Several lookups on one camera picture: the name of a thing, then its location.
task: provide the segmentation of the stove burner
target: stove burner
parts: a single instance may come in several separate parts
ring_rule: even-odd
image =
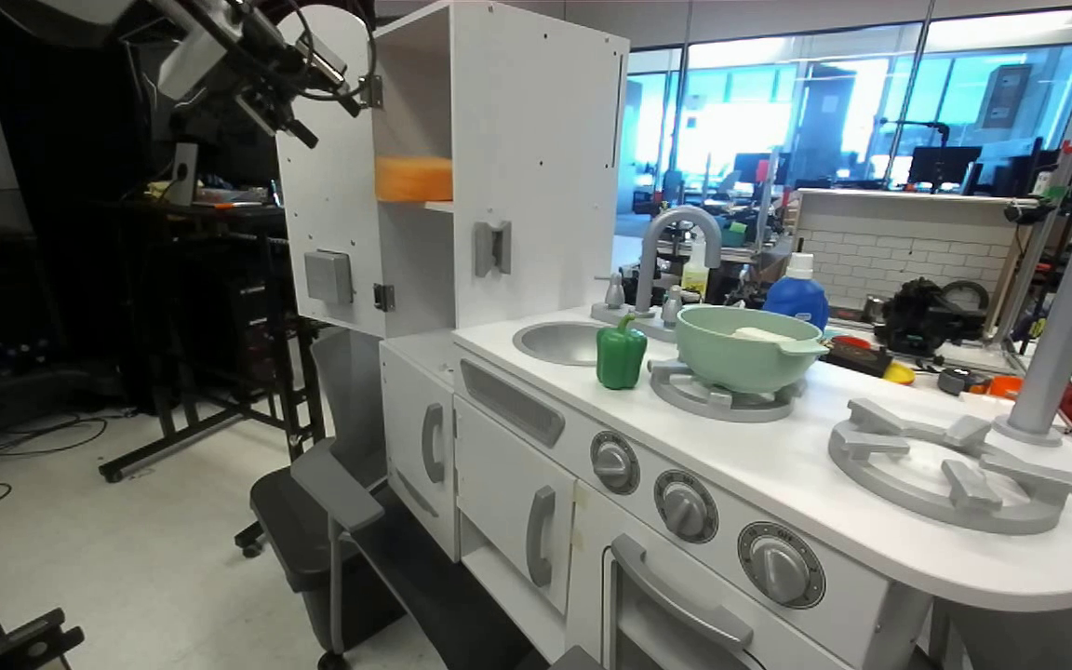
[[[1000,537],[1057,527],[1065,497],[1072,493],[1072,472],[985,448],[985,420],[959,418],[953,429],[936,429],[900,420],[875,403],[850,403],[850,408],[853,418],[829,433],[829,457],[866,490],[947,524]],[[915,461],[908,438],[953,451],[953,457],[937,461],[941,490],[900,472],[900,461]]]
[[[735,395],[727,385],[701,382],[686,359],[653,359],[648,367],[653,367],[653,389],[686,414],[741,423],[783,420],[792,414],[797,395],[792,385],[774,395]]]

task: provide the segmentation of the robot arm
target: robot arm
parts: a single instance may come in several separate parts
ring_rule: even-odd
[[[107,44],[133,0],[0,0],[18,29],[47,44],[96,47]],[[312,39],[310,29],[289,44],[248,0],[148,0],[167,21],[188,29],[159,62],[159,91],[188,99],[210,85],[210,75],[234,69],[234,105],[267,135],[289,131],[305,144],[318,135],[296,119],[296,95],[340,99],[351,115],[366,109],[371,69],[351,85],[348,62]]]

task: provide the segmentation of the gray floor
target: gray floor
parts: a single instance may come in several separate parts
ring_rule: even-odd
[[[96,423],[18,451],[62,448]],[[247,490],[287,461],[283,438],[234,423],[123,485],[96,465],[157,438],[148,418],[111,420],[80,451],[0,457],[14,490],[0,501],[0,619],[62,606],[87,630],[76,670],[310,670],[322,656],[305,606],[276,554],[242,558]],[[396,625],[351,651],[359,670],[444,667],[433,642]]]

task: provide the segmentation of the white play kitchen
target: white play kitchen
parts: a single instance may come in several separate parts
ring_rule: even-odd
[[[892,670],[936,601],[1072,610],[1072,434],[813,358],[743,397],[663,337],[597,379],[627,39],[433,2],[376,44],[381,109],[281,144],[299,301],[382,337],[386,481],[544,657]],[[376,199],[396,156],[452,158],[452,199]]]

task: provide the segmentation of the mint green bowl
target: mint green bowl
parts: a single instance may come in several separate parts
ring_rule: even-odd
[[[679,347],[698,379],[738,395],[792,385],[829,350],[804,320],[735,304],[680,309]]]

